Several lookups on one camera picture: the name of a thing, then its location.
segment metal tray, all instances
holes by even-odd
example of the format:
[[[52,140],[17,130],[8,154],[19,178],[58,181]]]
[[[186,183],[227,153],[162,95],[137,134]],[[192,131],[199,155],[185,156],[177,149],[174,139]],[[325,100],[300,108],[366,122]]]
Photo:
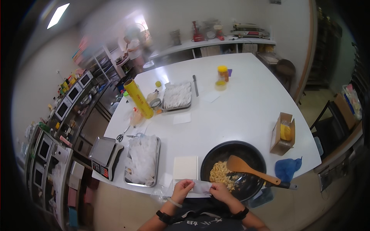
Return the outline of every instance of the metal tray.
[[[161,109],[164,112],[169,112],[169,111],[178,110],[178,109],[185,109],[185,108],[190,107],[190,105],[191,105],[191,94],[190,94],[190,102],[188,104],[186,104],[185,106],[177,107],[177,108],[167,108],[167,109],[165,109],[164,108],[164,96],[163,96]]]
[[[125,166],[125,173],[124,173],[123,177],[124,177],[124,182],[126,184],[140,186],[140,187],[147,187],[147,188],[150,188],[150,187],[155,186],[155,184],[157,183],[158,162],[159,162],[159,148],[160,148],[160,146],[161,146],[161,139],[157,137],[157,155],[156,155],[156,158],[155,158],[156,160],[155,160],[154,182],[150,186],[146,186],[144,184],[136,184],[136,183],[132,183],[129,180],[126,180],[127,171],[126,171],[126,166]],[[131,159],[130,150],[131,150],[131,148],[128,150],[127,157]]]

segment knife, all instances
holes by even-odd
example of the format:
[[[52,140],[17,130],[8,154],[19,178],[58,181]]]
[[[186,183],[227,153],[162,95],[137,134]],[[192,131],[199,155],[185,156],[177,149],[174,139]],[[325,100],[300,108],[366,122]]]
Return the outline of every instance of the knife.
[[[198,96],[199,96],[199,93],[198,93],[198,86],[196,85],[196,78],[195,78],[195,75],[193,75],[193,79],[194,79],[194,86],[195,86],[195,94],[196,94],[196,96],[198,97]]]

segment black wristband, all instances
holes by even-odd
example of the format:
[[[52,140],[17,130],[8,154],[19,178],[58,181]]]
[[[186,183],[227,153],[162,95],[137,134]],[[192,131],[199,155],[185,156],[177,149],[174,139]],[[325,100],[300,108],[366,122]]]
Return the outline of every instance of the black wristband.
[[[164,223],[166,223],[166,224],[171,224],[171,220],[172,220],[172,216],[170,216],[170,215],[168,215],[168,214],[166,214],[166,213],[163,213],[163,212],[161,212],[161,211],[157,211],[157,216],[159,217],[159,219],[161,220],[161,221],[163,221]]]
[[[249,209],[245,207],[243,211],[238,212],[237,214],[231,215],[230,218],[236,219],[236,220],[243,220],[245,216],[247,216],[247,213],[249,212]]]

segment floor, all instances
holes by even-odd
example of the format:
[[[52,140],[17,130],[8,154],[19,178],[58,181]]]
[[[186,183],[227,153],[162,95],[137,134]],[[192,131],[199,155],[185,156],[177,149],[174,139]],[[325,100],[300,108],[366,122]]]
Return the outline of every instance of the floor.
[[[323,89],[307,91],[298,105],[307,124],[311,126],[333,93]],[[298,231],[325,214],[344,194],[353,181],[353,174],[334,181],[320,192],[319,180],[313,170],[292,180],[299,189],[273,188],[274,200],[255,209],[272,231]],[[94,202],[94,227],[96,231],[137,230],[161,207],[150,195],[136,193],[100,182]]]
[[[329,89],[320,89],[319,91],[305,91],[306,95],[300,99],[301,105],[298,108],[310,127],[321,111],[324,109],[328,100],[334,100],[334,93]],[[329,110],[326,110],[321,119],[332,116]]]

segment plastic wrap roll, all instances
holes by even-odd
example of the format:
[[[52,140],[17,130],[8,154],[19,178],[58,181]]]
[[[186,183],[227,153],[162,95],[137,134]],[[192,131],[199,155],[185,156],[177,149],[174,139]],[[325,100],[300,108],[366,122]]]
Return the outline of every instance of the plastic wrap roll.
[[[145,118],[150,119],[154,115],[153,109],[149,106],[142,92],[136,85],[133,79],[128,80],[123,87],[126,89],[128,94],[131,96],[132,100],[135,102],[136,106],[139,108],[140,112]]]

